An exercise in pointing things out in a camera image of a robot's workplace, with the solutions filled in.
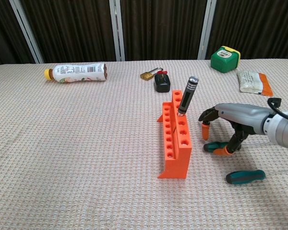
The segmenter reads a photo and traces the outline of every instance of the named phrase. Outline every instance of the snack packet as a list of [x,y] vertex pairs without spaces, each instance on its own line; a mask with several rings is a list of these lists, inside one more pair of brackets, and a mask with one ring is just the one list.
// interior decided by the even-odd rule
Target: snack packet
[[241,92],[273,96],[272,89],[265,74],[253,71],[238,71],[237,75]]

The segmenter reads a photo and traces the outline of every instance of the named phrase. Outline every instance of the dark curtain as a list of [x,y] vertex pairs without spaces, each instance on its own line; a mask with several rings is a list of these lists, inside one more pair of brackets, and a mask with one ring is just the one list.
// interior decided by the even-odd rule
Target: dark curtain
[[0,65],[35,63],[8,0],[0,0]]
[[108,0],[21,0],[46,63],[115,61]]
[[206,0],[120,0],[126,60],[197,59]]
[[206,59],[221,46],[242,59],[288,58],[288,0],[217,0]]

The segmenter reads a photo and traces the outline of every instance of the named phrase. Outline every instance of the hole in holder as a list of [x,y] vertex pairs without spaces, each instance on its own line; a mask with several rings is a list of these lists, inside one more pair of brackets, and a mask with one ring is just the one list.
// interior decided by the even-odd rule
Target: hole in holder
[[182,144],[182,145],[188,145],[189,143],[188,143],[187,140],[183,140],[183,141],[181,141],[181,144]]

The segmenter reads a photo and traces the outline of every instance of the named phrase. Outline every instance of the yellow lid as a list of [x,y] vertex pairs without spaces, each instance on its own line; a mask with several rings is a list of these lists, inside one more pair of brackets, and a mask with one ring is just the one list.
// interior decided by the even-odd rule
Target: yellow lid
[[49,70],[50,69],[45,69],[45,71],[44,71],[44,76],[45,76],[45,78],[47,79],[47,80],[52,80],[51,78],[50,78],[50,75],[49,75]]
[[240,64],[240,57],[241,57],[240,52],[235,50],[235,49],[233,49],[233,48],[229,48],[228,46],[222,46],[222,48],[224,48],[225,50],[227,50],[229,52],[235,52],[235,53],[238,54],[238,62],[237,62],[237,66],[236,66],[236,67],[238,67],[238,65]]

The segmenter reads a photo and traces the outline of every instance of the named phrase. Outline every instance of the black key fob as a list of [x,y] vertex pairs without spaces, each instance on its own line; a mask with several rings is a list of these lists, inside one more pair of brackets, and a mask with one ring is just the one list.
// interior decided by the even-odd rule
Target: black key fob
[[168,92],[171,88],[169,77],[165,73],[158,73],[155,75],[155,84],[157,92]]

